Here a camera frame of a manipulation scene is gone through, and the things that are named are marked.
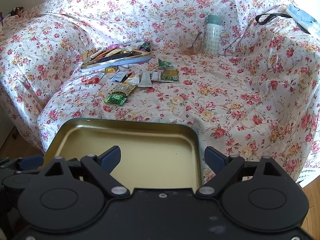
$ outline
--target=red candy wrapper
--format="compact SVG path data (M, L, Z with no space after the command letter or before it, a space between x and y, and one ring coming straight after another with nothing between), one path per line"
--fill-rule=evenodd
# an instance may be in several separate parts
M90 78L85 85L91 85L91 84L97 84L99 82L99 78L98 77L94 77L94 78Z

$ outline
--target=green snack packet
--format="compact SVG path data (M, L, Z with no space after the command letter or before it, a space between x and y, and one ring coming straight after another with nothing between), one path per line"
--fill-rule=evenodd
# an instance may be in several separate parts
M179 83L179 71L178 70L164 70L161 74L162 82Z
M104 102L122 106L126 100L127 100L127 97L125 95L113 94L113 95L109 95L106 98L106 100L104 100Z
M171 62L161 60L160 58L158 58L158 64L159 64L159 68L169 68L173 66Z

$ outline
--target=bottle body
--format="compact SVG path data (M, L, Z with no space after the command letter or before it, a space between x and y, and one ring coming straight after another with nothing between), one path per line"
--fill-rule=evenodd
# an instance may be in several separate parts
M218 55L220 25L207 23L205 27L204 54Z

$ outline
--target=glass cup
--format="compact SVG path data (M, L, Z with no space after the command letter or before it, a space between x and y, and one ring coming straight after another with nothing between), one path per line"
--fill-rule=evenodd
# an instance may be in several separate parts
M189 35L181 35L179 37L180 45L179 49L181 52L187 55L196 55L201 50L202 38L199 37L195 41L196 36L191 37Z

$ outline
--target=blue gripper pad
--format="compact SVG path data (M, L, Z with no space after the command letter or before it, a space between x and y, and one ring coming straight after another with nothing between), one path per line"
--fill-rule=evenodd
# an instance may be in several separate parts
M229 163L229 158L215 148L208 146L204 150L204 161L217 174Z
M120 160L121 150L119 146L113 146L109 150L98 156L96 162L107 173L110 173L119 164Z
M43 165L43 156L35 155L21 159L19 167L23 171L39 168Z

